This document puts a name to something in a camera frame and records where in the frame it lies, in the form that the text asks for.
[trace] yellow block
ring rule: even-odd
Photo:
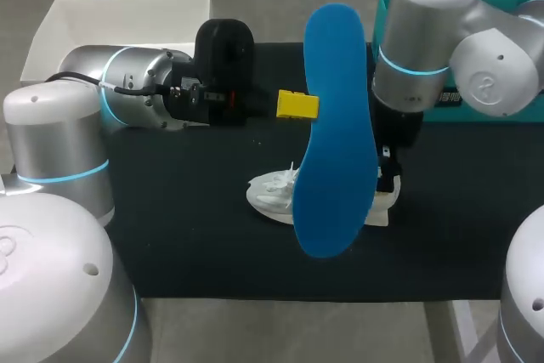
[[[320,99],[314,95],[294,93],[281,89],[278,94],[278,118],[315,119],[319,113]]]

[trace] white cardboard box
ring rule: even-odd
[[[32,40],[22,86],[56,73],[74,48],[91,44],[171,48],[193,55],[210,0],[55,0]]]

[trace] blue insole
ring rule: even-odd
[[[358,235],[377,185],[365,33],[357,12],[327,4],[312,14],[304,66],[309,94],[320,106],[294,186],[293,223],[308,255],[332,257]]]

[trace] black table mat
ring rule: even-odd
[[[300,44],[262,44],[263,88],[304,90]],[[315,259],[292,227],[246,201],[254,176],[299,164],[309,124],[250,121],[108,139],[116,216],[109,228],[143,297],[354,302],[498,298],[507,248],[544,204],[544,128],[424,124],[401,153],[389,227],[365,227],[339,257]]]

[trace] cable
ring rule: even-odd
[[[132,95],[132,96],[140,96],[140,95],[156,95],[156,94],[163,94],[166,91],[164,87],[157,87],[154,85],[148,85],[147,87],[143,87],[142,89],[126,89],[122,87],[118,87],[116,85],[110,84],[108,82],[97,80],[96,78],[92,78],[89,76],[86,76],[84,74],[80,74],[79,72],[73,72],[73,71],[62,71],[58,72],[57,74],[53,74],[50,78],[45,80],[45,82],[52,82],[56,80],[60,80],[62,78],[76,78],[77,80],[82,80],[84,82],[90,82],[93,85],[96,85],[97,87],[102,88],[108,88],[112,91],[115,91],[118,94],[123,95]]]

